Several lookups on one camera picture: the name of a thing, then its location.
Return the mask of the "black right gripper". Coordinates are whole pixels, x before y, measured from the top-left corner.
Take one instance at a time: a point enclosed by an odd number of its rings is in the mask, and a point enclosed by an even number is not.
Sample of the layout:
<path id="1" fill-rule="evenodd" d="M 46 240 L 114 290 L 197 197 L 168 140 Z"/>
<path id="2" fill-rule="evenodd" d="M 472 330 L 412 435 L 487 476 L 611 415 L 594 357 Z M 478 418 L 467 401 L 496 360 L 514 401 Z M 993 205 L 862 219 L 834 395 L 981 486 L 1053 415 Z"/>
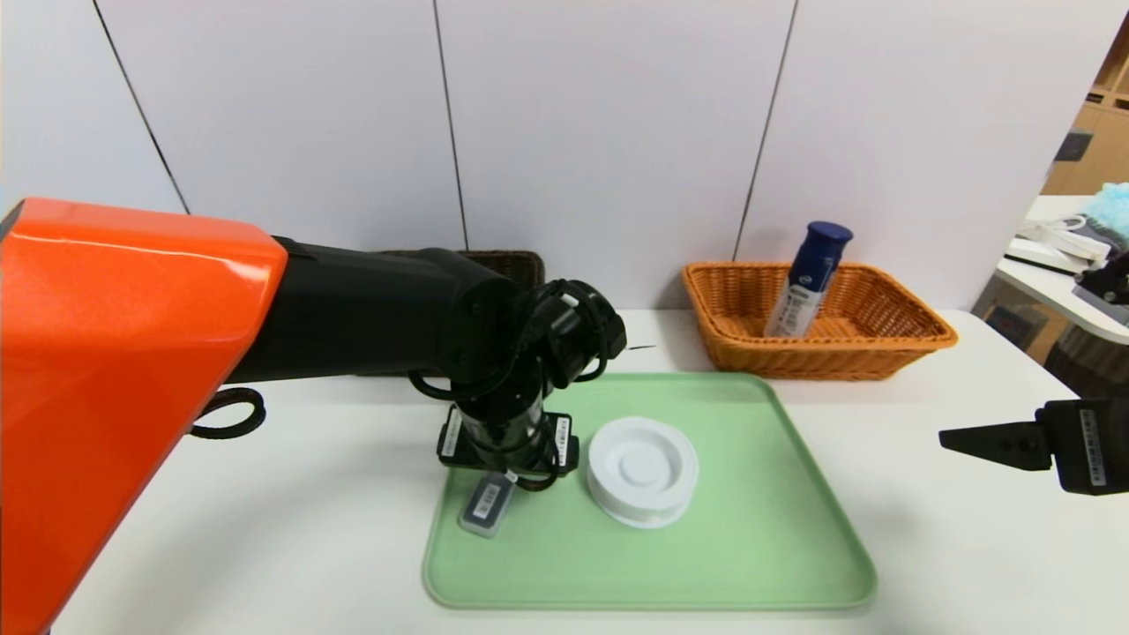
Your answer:
<path id="1" fill-rule="evenodd" d="M 1050 470 L 1053 456 L 1067 493 L 1128 493 L 1126 398 L 1049 401 L 1036 411 L 1036 421 L 940 430 L 938 441 L 949 451 L 1029 473 Z"/>

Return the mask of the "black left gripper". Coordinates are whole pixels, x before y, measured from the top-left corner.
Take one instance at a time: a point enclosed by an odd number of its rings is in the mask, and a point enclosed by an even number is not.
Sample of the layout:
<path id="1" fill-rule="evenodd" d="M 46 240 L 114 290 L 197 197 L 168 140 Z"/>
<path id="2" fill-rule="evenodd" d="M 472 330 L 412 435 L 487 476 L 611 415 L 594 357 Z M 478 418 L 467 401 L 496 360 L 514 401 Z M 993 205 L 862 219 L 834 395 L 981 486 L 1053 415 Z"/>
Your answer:
<path id="1" fill-rule="evenodd" d="M 544 406 L 545 385 L 437 390 L 450 402 L 437 458 L 447 467 L 515 477 L 564 477 L 579 463 L 579 438 L 568 414 Z"/>

